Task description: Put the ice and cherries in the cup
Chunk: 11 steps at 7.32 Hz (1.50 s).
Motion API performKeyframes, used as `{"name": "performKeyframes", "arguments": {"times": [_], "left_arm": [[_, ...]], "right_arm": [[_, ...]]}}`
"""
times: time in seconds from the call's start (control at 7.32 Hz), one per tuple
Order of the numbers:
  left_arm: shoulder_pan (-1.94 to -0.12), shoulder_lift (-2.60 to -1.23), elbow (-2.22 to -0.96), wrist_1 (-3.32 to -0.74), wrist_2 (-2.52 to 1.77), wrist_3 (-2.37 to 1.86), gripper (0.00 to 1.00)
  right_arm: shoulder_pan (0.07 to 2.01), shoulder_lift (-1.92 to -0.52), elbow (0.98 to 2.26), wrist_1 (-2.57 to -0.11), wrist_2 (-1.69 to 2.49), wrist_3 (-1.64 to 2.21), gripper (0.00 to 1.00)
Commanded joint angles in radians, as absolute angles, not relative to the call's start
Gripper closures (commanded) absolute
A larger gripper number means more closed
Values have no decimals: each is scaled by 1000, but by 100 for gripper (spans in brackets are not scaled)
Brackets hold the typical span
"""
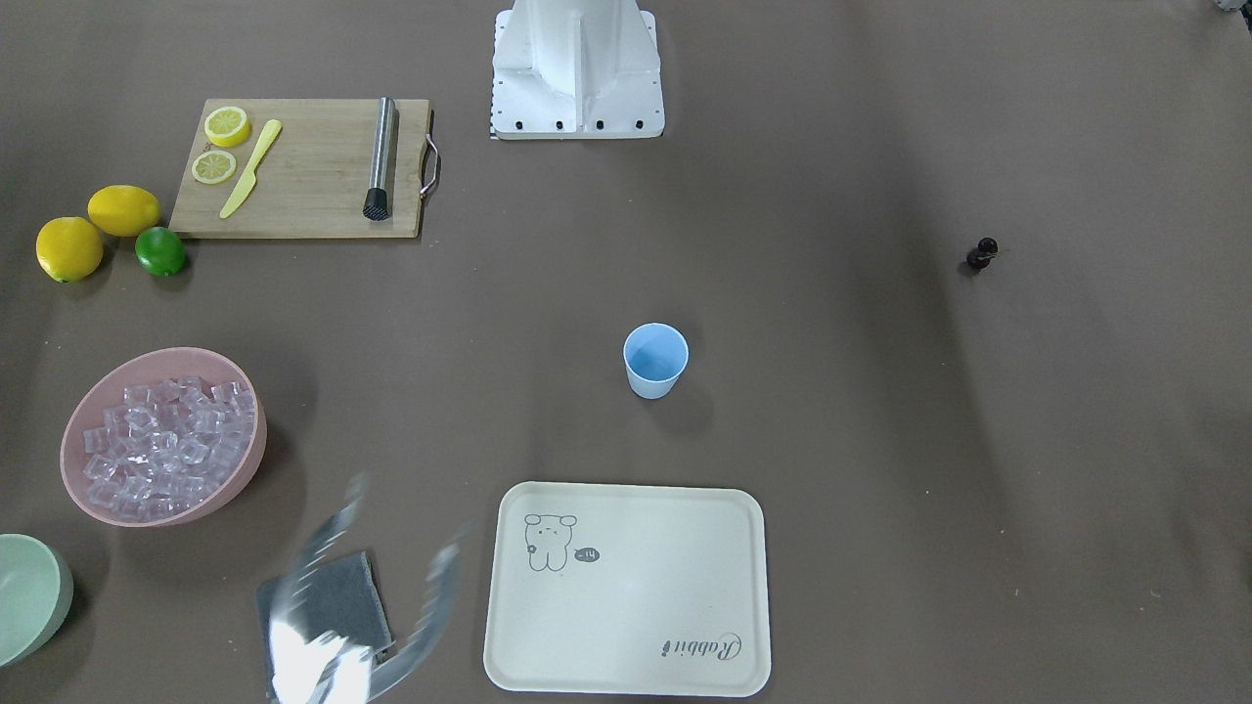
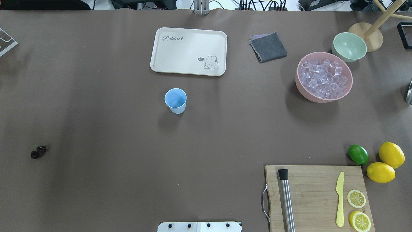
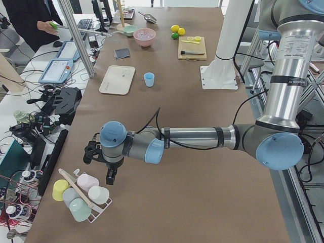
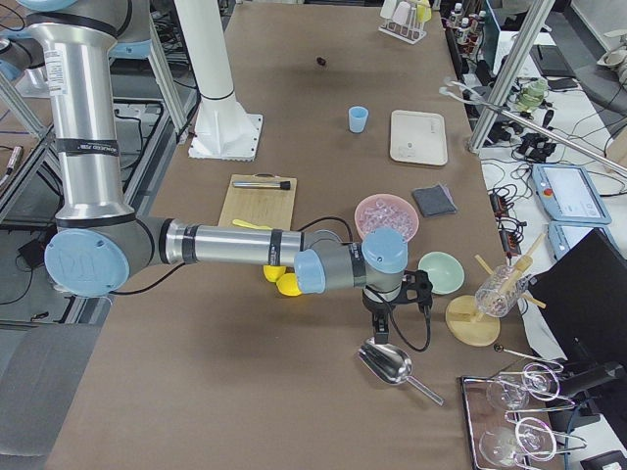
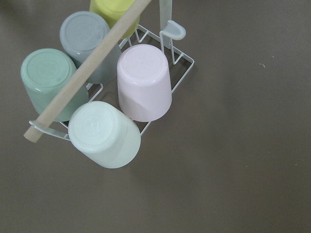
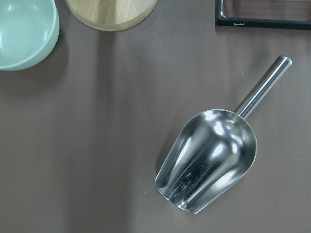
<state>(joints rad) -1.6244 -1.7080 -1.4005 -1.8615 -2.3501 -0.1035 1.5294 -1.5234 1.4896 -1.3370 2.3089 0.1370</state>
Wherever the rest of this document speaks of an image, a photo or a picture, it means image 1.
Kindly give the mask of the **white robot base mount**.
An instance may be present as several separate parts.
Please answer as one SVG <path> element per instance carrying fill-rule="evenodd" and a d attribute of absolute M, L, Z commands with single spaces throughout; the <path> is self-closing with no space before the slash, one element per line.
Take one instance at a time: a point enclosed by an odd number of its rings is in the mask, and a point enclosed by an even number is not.
<path fill-rule="evenodd" d="M 654 13 L 635 1 L 515 1 L 493 23 L 490 134 L 626 140 L 664 134 Z"/>

